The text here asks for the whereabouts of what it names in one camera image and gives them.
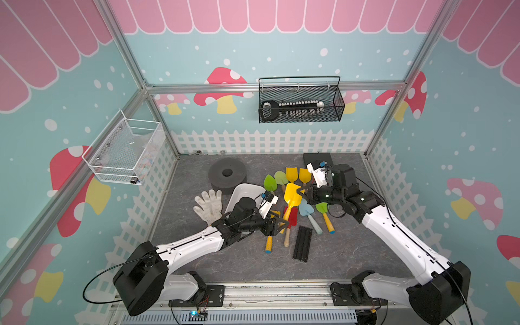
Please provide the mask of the green plastic shovel yellow handle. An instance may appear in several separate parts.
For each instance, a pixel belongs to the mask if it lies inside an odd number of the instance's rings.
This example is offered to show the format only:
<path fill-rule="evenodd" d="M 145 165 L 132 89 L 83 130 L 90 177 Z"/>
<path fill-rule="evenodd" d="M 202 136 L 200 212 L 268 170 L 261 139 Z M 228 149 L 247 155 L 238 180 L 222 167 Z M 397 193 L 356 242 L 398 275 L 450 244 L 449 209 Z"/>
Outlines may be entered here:
<path fill-rule="evenodd" d="M 316 205 L 316 209 L 318 210 L 319 213 L 322 214 L 329 233 L 334 234 L 335 228 L 333 227 L 333 224 L 328 216 L 328 212 L 329 212 L 328 204 L 327 203 L 318 203 Z"/>

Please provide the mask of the red trowel wooden handle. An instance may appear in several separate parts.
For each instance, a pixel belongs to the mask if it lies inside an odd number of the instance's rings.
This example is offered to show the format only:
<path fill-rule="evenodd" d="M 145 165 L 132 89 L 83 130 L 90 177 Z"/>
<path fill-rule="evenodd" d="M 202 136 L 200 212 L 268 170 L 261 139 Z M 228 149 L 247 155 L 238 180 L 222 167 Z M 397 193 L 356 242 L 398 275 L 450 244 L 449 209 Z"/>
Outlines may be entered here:
<path fill-rule="evenodd" d="M 289 245 L 290 245 L 291 228 L 297 225 L 297 216 L 298 216 L 297 208 L 293 207 L 291 209 L 291 213 L 290 213 L 289 218 L 288 218 L 289 225 L 288 225 L 287 230 L 285 232 L 284 246 L 286 248 L 288 248 Z"/>

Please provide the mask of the light blue plastic shovel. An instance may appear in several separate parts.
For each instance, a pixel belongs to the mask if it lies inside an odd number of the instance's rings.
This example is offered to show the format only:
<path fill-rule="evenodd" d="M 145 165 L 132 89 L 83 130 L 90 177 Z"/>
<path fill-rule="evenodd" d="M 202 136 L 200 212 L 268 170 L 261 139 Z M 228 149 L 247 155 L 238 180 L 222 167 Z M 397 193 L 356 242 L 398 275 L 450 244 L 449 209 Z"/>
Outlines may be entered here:
<path fill-rule="evenodd" d="M 321 235 L 323 233 L 322 228 L 318 225 L 318 223 L 312 216 L 312 214 L 314 213 L 314 208 L 307 202 L 306 199 L 301 199 L 299 205 L 299 213 L 300 215 L 307 217 L 316 234 Z"/>

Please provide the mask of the bright green trowel wooden handle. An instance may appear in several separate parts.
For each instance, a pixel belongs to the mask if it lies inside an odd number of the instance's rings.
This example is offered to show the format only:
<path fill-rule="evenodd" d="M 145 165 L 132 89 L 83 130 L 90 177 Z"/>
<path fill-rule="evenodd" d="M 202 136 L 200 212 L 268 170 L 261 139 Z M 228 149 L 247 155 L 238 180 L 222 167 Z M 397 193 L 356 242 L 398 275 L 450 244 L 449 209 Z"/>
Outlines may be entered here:
<path fill-rule="evenodd" d="M 278 184 L 272 175 L 265 176 L 264 188 L 269 192 L 275 192 L 277 190 Z"/>

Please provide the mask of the yellow plastic shovel blue cap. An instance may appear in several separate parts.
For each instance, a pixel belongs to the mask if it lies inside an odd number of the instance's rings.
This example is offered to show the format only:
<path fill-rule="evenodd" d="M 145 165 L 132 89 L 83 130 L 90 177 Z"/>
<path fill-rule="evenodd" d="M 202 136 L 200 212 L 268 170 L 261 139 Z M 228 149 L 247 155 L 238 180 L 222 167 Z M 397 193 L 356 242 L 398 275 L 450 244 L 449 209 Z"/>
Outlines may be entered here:
<path fill-rule="evenodd" d="M 299 169 L 297 167 L 286 168 L 287 180 L 294 184 L 299 179 Z"/>

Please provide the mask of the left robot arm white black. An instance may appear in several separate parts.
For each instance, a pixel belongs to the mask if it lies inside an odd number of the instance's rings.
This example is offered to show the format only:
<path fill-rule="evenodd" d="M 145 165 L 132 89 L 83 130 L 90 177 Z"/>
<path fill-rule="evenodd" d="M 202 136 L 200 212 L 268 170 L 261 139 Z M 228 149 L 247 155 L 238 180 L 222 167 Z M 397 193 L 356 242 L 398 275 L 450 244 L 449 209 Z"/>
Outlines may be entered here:
<path fill-rule="evenodd" d="M 233 210 L 203 231 L 165 245 L 138 245 L 112 279 L 130 316 L 138 316 L 160 301 L 200 303 L 207 285 L 196 272 L 176 274 L 186 264 L 240 242 L 260 231 L 274 237 L 288 221 L 261 211 L 254 199 L 242 197 Z"/>

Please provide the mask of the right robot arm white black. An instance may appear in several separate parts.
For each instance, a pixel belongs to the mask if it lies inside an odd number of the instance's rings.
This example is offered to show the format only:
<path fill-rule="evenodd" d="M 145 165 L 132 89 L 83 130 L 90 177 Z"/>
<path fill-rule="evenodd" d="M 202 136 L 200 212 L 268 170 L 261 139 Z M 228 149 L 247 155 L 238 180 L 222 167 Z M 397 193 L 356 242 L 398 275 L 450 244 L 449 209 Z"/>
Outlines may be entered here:
<path fill-rule="evenodd" d="M 314 183 L 298 190 L 308 203 L 341 206 L 345 215 L 376 234 L 407 266 L 412 276 L 383 276 L 372 270 L 352 278 L 356 292 L 411 308 L 428 324 L 441 324 L 460 307 L 468 307 L 470 269 L 425 244 L 392 214 L 384 198 L 372 188 L 361 190 L 362 180 L 347 164 L 324 161 L 307 164 Z"/>

